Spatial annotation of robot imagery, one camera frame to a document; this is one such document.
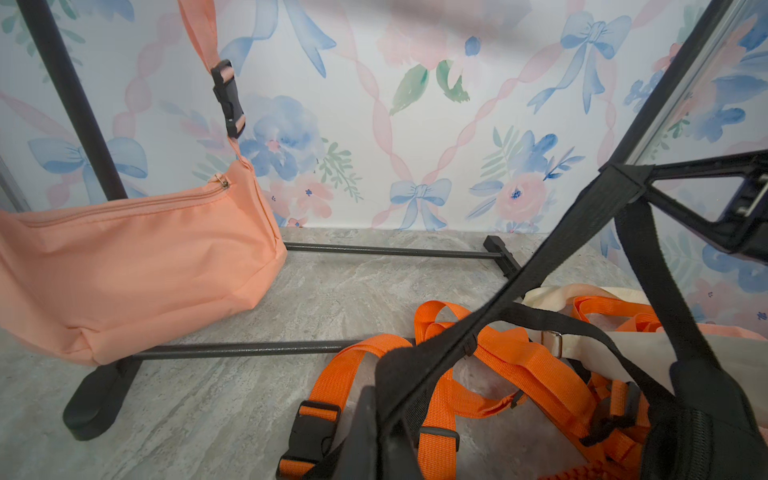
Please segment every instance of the side release buckle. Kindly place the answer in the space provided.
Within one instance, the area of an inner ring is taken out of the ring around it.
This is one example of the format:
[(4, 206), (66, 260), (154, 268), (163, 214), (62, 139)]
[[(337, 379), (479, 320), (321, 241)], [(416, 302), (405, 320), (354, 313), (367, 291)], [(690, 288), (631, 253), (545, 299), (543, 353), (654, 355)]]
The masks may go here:
[(637, 423), (637, 413), (640, 410), (640, 387), (635, 382), (627, 383), (627, 394), (621, 415), (611, 414), (613, 395), (598, 403), (592, 416), (592, 427), (589, 435), (579, 441), (585, 447), (596, 445), (609, 436), (615, 429), (628, 429)]
[(288, 451), (280, 457), (277, 465), (277, 478), (292, 477), (295, 468), (320, 463), (330, 453), (336, 427), (339, 424), (341, 408), (330, 403), (301, 402), (296, 418), (293, 420)]
[(227, 123), (227, 136), (238, 138), (245, 128), (245, 114), (240, 106), (237, 96), (237, 83), (235, 83), (235, 70), (232, 62), (222, 60), (211, 68), (210, 76), (214, 78), (214, 94), (221, 104), (224, 112), (224, 120)]

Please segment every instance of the peach bag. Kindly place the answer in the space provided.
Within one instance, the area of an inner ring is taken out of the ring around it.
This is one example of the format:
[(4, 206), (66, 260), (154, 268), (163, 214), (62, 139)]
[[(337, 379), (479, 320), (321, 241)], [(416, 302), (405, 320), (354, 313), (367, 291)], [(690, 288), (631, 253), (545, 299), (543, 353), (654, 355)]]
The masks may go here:
[[(219, 63), (214, 3), (179, 7), (210, 70)], [(286, 248), (253, 166), (230, 143), (237, 160), (204, 187), (0, 211), (0, 326), (37, 352), (98, 365), (253, 308)]]

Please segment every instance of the zipper pull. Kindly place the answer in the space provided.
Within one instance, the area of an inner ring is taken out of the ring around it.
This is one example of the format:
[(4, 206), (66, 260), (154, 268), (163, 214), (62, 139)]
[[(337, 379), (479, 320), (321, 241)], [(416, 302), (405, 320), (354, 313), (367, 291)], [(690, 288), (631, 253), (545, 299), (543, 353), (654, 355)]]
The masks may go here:
[(222, 174), (215, 174), (214, 178), (216, 179), (217, 182), (219, 182), (221, 184), (221, 187), (224, 190), (226, 190), (227, 188), (230, 187), (230, 181), (227, 180), (227, 178), (224, 175), (222, 175)]

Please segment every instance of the metal frame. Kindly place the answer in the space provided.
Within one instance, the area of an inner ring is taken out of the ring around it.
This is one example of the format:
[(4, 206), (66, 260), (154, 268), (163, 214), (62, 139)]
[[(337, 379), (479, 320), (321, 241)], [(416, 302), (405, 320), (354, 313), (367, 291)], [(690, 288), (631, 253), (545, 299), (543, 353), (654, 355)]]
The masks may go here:
[[(668, 113), (666, 110), (671, 108), (670, 99), (674, 98), (674, 101), (679, 99), (681, 92), (687, 88), (692, 79), (690, 71), (698, 71), (701, 68), (703, 64), (701, 57), (706, 57), (706, 53), (714, 50), (722, 41), (723, 33), (726, 31), (725, 26), (730, 24), (738, 12), (742, 11), (743, 4), (743, 0), (721, 0), (710, 3), (604, 168), (611, 164), (634, 163), (637, 160), (640, 150), (652, 138), (653, 128), (657, 126), (659, 118), (666, 117)], [(88, 104), (77, 72), (66, 52), (47, 1), (24, 0), (19, 2), (19, 9), (107, 199), (126, 198), (117, 169)], [(286, 248), (292, 251), (322, 253), (494, 260), (509, 279), (520, 270), (520, 266), (499, 237), (489, 236), (483, 245), (488, 252), (306, 243), (286, 243)], [(73, 436), (79, 440), (92, 439), (105, 432), (117, 417), (131, 383), (144, 360), (334, 353), (356, 342), (357, 340), (335, 340), (157, 346), (110, 365), (100, 366), (86, 376), (65, 408), (64, 421)]]

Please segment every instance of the blue bow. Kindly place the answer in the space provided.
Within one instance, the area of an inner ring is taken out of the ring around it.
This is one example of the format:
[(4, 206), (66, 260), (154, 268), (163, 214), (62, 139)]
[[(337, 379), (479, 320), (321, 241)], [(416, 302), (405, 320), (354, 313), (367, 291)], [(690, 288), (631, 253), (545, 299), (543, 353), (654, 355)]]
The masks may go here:
[(584, 68), (584, 90), (582, 91), (584, 112), (589, 113), (592, 95), (601, 94), (605, 91), (605, 87), (600, 83), (598, 71), (595, 68), (595, 51), (599, 51), (603, 57), (611, 60), (616, 55), (621, 44), (624, 43), (624, 39), (627, 37), (631, 26), (632, 19), (626, 15), (622, 15), (608, 24), (605, 22), (595, 22), (592, 14), (588, 12), (576, 12), (568, 17), (563, 28), (563, 35), (560, 37), (560, 45), (566, 49), (576, 48), (579, 45), (581, 47), (576, 51), (576, 55), (571, 60), (571, 64), (565, 71), (558, 86), (542, 90), (528, 102), (529, 107), (531, 105), (535, 106), (533, 113), (538, 112), (538, 109), (556, 90), (567, 88), (568, 85), (573, 83), (573, 80), (576, 79), (581, 71), (581, 66), (584, 64), (584, 57), (587, 56), (587, 46), (592, 44), (594, 47), (589, 51), (587, 66)]
[(434, 232), (439, 228), (445, 227), (445, 223), (438, 220), (432, 214), (426, 202), (442, 207), (448, 200), (451, 193), (451, 181), (447, 178), (441, 178), (432, 185), (421, 184), (416, 186), (409, 180), (395, 182), (389, 189), (389, 199), (395, 205), (401, 205), (410, 200), (406, 208), (406, 216), (402, 219), (400, 230), (410, 228), (419, 215), (419, 200), (421, 200), (422, 218), (424, 219), (424, 228)]
[[(306, 53), (306, 56), (315, 66), (317, 72), (323, 78), (326, 77), (326, 66), (320, 57), (319, 50), (328, 50), (336, 46), (331, 37), (322, 30), (306, 14), (299, 0), (283, 0), (288, 11), (296, 39)], [(251, 46), (255, 41), (267, 40), (277, 29), (277, 0), (256, 0), (256, 24), (250, 37), (239, 37), (232, 40), (221, 50), (221, 58), (227, 58), (232, 62), (236, 74), (240, 74), (245, 58), (248, 56)]]
[[(75, 147), (60, 138), (35, 138), (28, 142), (29, 150), (41, 167), (52, 174), (70, 174), (78, 168), (83, 169), (83, 183), (88, 192), (91, 205), (107, 201), (96, 173), (88, 161), (83, 147)], [(121, 174), (133, 178), (147, 178), (147, 155), (133, 138), (117, 137), (107, 142), (114, 166)], [(135, 188), (126, 186), (129, 198), (146, 197)]]

